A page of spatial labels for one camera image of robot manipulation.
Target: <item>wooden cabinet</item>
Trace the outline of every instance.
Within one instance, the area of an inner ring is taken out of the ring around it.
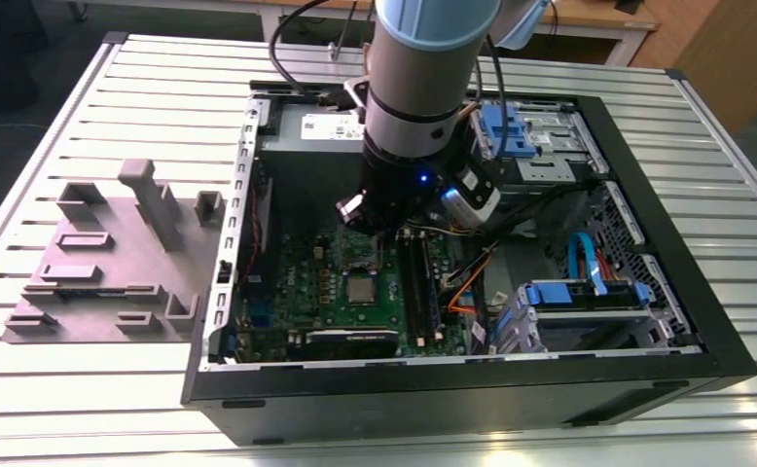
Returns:
[[[660,28],[632,66],[683,70],[730,132],[757,115],[757,0],[648,0]]]

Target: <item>metal case frame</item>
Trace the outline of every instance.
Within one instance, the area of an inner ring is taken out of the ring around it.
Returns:
[[[484,363],[468,358],[463,364],[309,370],[295,364],[231,372],[200,368],[208,353],[203,315],[181,402],[205,413],[237,445],[611,424],[686,394],[757,376],[755,362],[600,99],[508,96],[575,103],[647,240],[639,253],[658,261],[704,353]],[[243,141],[240,152],[253,152],[252,145]]]

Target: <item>blue plastic clip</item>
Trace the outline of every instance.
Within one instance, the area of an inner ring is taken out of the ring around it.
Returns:
[[[606,289],[606,284],[603,284],[602,277],[599,275],[596,249],[594,248],[591,237],[584,232],[574,232],[571,239],[568,240],[568,277],[576,279],[580,276],[580,267],[576,261],[576,247],[580,243],[583,244],[583,250],[586,250],[586,266],[588,268],[587,274],[594,284],[594,292],[598,295],[606,295],[608,293],[608,289]]]
[[[512,104],[506,105],[506,111],[507,146],[504,147],[503,155],[508,158],[531,159],[536,156],[536,148],[527,137],[527,124],[519,117],[519,113],[516,112]],[[502,109],[498,105],[486,104],[482,106],[482,125],[484,126],[484,131],[494,143],[491,151],[495,155],[498,155],[498,147],[502,144],[503,136]]]
[[[642,282],[635,282],[635,290],[638,291],[639,305],[648,305],[651,302],[651,298],[648,297],[648,286]]]
[[[539,295],[543,297],[543,304],[570,304],[574,302],[567,284],[562,282],[543,282],[534,285],[536,285]]]
[[[528,296],[528,304],[530,305],[538,305],[543,302],[542,297],[539,296],[539,290],[536,290],[536,287],[532,285],[528,285],[524,288],[524,293]]]

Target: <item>slotted aluminum table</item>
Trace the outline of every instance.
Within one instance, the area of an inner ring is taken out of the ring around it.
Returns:
[[[337,64],[320,48],[284,45],[280,56],[300,80],[361,73],[359,51],[344,50]],[[692,89],[658,70],[507,61],[504,72],[510,90],[603,98],[757,359],[757,172]],[[0,336],[61,218],[64,185],[97,180],[105,196],[125,196],[120,161],[152,158],[177,197],[227,192],[248,83],[276,79],[264,44],[129,36],[101,46],[0,208]],[[93,466],[121,465],[121,456],[162,466],[757,464],[757,378],[618,426],[236,449],[178,405],[188,347],[0,342],[0,458]]]

